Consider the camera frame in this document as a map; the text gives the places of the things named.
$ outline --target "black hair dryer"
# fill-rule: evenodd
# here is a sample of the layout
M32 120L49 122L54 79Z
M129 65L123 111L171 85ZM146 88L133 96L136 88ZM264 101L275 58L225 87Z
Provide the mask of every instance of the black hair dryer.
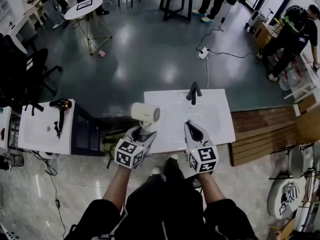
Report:
M56 135L60 139L60 136L62 134L62 128L64 126L65 111L72 108L72 102L66 98L60 98L56 101L51 101L49 103L49 106L57 108L60 111L59 127L57 126L58 122L54 122L54 129L57 133Z

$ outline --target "power strip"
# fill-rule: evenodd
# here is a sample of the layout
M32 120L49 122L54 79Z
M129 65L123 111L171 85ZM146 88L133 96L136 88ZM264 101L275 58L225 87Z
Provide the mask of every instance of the power strip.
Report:
M209 49L207 47L203 47L202 51L199 51L196 55L198 59L205 59L209 53Z

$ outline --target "pink object on floor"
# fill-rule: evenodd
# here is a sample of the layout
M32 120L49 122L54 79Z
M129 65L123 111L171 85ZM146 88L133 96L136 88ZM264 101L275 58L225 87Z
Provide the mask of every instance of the pink object on floor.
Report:
M100 50L98 53L100 54L101 57L104 57L106 55L106 53L103 50Z

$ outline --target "zipper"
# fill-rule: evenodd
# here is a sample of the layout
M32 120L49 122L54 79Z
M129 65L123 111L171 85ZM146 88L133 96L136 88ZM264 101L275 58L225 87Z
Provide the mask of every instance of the zipper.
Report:
M164 239L168 240L167 231L166 231L166 227L165 227L165 222L162 221L161 225L162 225L162 230L163 230L163 234L164 234Z

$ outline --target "white shelving unit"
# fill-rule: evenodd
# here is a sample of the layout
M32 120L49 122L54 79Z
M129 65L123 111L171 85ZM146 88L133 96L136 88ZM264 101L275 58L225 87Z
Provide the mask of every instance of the white shelving unit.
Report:
M0 0L0 32L2 34L7 34L10 30L9 24L17 23L15 14L10 7L8 0Z

